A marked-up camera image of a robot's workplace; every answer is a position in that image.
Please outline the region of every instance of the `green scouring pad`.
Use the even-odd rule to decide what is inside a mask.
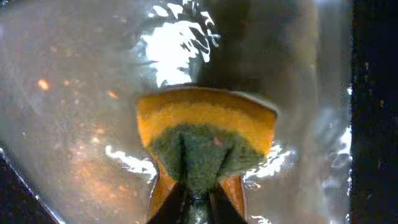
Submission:
[[[142,98],[138,106],[142,143],[160,171],[152,215],[176,182],[203,198],[222,180],[258,165],[274,136],[273,111],[227,91],[166,91]],[[243,215],[243,196],[233,195],[242,194],[240,182],[224,189]]]

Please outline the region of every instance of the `shiny plastic surface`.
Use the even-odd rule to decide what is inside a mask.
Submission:
[[[0,9],[0,139],[58,222],[145,223],[157,171],[136,100],[179,84],[270,102],[249,223],[348,223],[343,0],[19,1]]]

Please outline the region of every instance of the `red spot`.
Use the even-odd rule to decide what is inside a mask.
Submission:
[[[214,137],[213,142],[216,146],[222,146],[223,143],[218,139],[218,137]]]

